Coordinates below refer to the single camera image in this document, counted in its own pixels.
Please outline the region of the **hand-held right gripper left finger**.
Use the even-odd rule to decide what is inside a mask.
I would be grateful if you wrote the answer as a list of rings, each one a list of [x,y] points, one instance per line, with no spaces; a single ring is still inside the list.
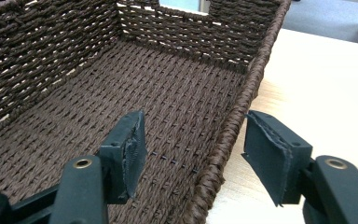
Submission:
[[[132,111],[117,122],[99,148],[108,204],[125,204],[135,196],[146,155],[144,112]]]

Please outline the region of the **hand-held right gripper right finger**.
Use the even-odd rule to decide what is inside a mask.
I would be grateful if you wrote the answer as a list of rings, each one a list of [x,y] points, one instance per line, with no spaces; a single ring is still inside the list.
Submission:
[[[275,117],[248,112],[242,156],[276,206],[299,203],[298,177],[308,167],[311,152],[311,144]]]

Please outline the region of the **brown woven basket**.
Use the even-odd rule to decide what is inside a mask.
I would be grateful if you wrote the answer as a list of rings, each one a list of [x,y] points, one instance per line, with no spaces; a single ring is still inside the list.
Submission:
[[[148,154],[112,224],[205,224],[290,0],[0,2],[0,192],[55,185],[125,114]]]

